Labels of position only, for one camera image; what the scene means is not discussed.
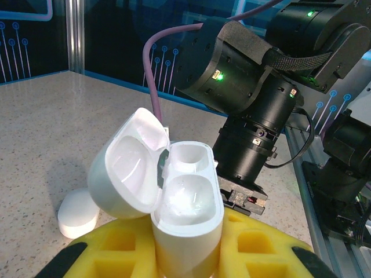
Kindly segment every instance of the black cable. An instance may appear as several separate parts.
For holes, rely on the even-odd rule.
[[[308,122],[309,122],[309,126],[310,126],[309,137],[308,137],[307,141],[305,142],[305,144],[303,145],[303,147],[301,148],[301,150],[293,158],[291,158],[289,161],[285,162],[284,164],[280,164],[280,165],[270,165],[270,164],[265,163],[264,166],[266,168],[277,169],[277,168],[281,168],[283,166],[286,166],[287,164],[290,164],[290,163],[294,162],[296,159],[302,157],[302,155],[308,150],[308,148],[310,147],[310,145],[314,141],[314,136],[315,136],[314,125],[313,125],[312,118],[309,116],[308,112],[305,111],[302,108],[294,107],[292,113],[305,115],[307,117]]]
[[[371,215],[371,202],[369,202],[367,209],[365,213],[362,216],[362,219],[358,223],[356,230],[355,230],[355,244],[357,246],[362,246],[363,243],[363,234],[365,233],[366,230],[366,223],[367,220],[369,219]]]

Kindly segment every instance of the speckled table surface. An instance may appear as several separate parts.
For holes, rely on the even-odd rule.
[[[89,166],[147,94],[72,72],[0,86],[0,277],[33,277],[71,240],[56,213],[67,192],[86,186]],[[213,145],[225,118],[161,100],[171,140]],[[289,159],[285,136],[274,163]],[[269,200],[252,215],[311,244],[293,167],[265,169]],[[113,218],[101,212],[98,225]]]

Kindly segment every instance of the yellow foam holder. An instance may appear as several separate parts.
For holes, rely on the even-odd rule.
[[[134,220],[115,220],[75,239],[70,245],[86,242],[88,246],[64,277],[162,278],[151,225],[149,215]],[[226,208],[219,265],[213,277],[312,277],[292,251],[294,246],[311,250],[300,240]],[[200,273],[205,272],[195,273],[198,273],[195,278],[202,278]]]

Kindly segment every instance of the white charging case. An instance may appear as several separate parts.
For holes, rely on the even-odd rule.
[[[170,145],[161,123],[144,108],[96,156],[88,188],[112,216],[151,214],[165,272],[186,277],[219,243],[224,206],[211,147],[194,141]]]

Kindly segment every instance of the open case lid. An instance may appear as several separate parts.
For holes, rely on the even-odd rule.
[[[139,108],[103,146],[90,167],[88,188],[96,204],[117,218],[138,218],[155,211],[162,192],[157,167],[169,145],[158,119]]]

